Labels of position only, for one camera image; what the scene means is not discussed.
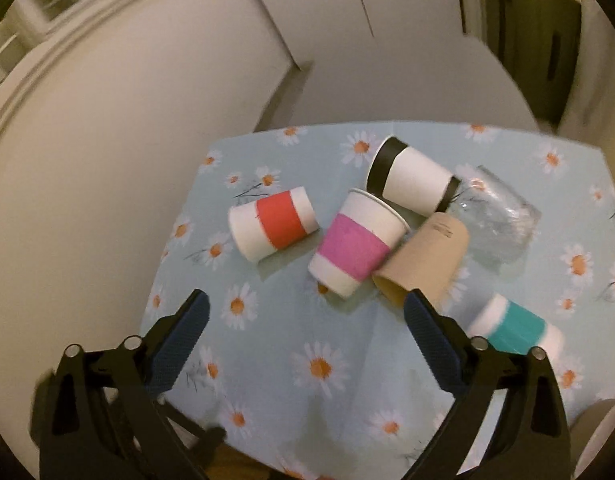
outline brown paper cup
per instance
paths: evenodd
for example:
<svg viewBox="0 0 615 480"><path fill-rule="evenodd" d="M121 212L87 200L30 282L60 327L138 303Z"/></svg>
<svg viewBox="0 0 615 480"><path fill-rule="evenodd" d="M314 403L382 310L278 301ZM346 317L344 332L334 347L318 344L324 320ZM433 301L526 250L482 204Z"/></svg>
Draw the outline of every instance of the brown paper cup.
<svg viewBox="0 0 615 480"><path fill-rule="evenodd" d="M420 288L438 310L452 277L467 252L469 234L460 220L434 213L416 234L374 273L379 290L403 306L411 290Z"/></svg>

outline teal band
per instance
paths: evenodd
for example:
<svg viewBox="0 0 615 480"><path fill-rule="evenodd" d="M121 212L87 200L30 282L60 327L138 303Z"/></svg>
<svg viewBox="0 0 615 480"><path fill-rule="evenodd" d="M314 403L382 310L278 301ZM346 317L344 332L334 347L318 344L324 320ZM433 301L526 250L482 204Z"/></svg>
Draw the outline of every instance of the teal band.
<svg viewBox="0 0 615 480"><path fill-rule="evenodd" d="M526 354L541 340L545 327L545 321L539 316L513 301L508 301L503 321L488 340L501 352Z"/></svg>

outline white cup with red band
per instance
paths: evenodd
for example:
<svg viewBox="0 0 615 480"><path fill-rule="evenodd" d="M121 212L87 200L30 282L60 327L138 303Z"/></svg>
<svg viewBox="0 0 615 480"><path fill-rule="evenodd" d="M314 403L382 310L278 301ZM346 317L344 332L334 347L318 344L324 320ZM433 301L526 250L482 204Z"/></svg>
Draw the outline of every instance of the white cup with red band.
<svg viewBox="0 0 615 480"><path fill-rule="evenodd" d="M231 207L228 222L236 247L252 263L289 247L318 229L304 187Z"/></svg>
<svg viewBox="0 0 615 480"><path fill-rule="evenodd" d="M399 213L361 189L350 189L309 263L317 281L349 298L409 231Z"/></svg>
<svg viewBox="0 0 615 480"><path fill-rule="evenodd" d="M366 189L423 216L445 212L459 179L395 136L379 146L369 166Z"/></svg>

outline white cup with teal band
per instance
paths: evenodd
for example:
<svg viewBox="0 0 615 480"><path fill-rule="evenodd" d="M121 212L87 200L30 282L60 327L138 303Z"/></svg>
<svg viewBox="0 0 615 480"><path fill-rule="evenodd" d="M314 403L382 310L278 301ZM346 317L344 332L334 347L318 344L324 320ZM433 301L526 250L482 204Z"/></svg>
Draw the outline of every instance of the white cup with teal band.
<svg viewBox="0 0 615 480"><path fill-rule="evenodd" d="M557 327L500 294L492 297L467 335L485 337L501 352L526 354L533 346L540 346L553 363L565 345Z"/></svg>

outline tablecloth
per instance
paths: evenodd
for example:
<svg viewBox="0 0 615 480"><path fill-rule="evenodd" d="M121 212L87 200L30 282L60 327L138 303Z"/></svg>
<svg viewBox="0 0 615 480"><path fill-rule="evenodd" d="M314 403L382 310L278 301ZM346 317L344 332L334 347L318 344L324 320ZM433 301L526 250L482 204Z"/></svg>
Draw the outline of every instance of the tablecloth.
<svg viewBox="0 0 615 480"><path fill-rule="evenodd" d="M200 169L156 273L141 333L192 289L210 322L168 399L228 442L290 476L398 479L453 398L437 386L402 311L368 280L347 301L308 262L348 189L363 187L380 141L396 135L459 176L482 164L541 212L524 258L497 266L470 251L444 313L464 328L494 292L562 330L553 363L569 421L615 394L615 187L600 150L476 124L383 122L292 127L222 139ZM228 228L230 206L304 186L321 231L253 265ZM423 218L399 210L415 229ZM463 468L478 463L496 396Z"/></svg>

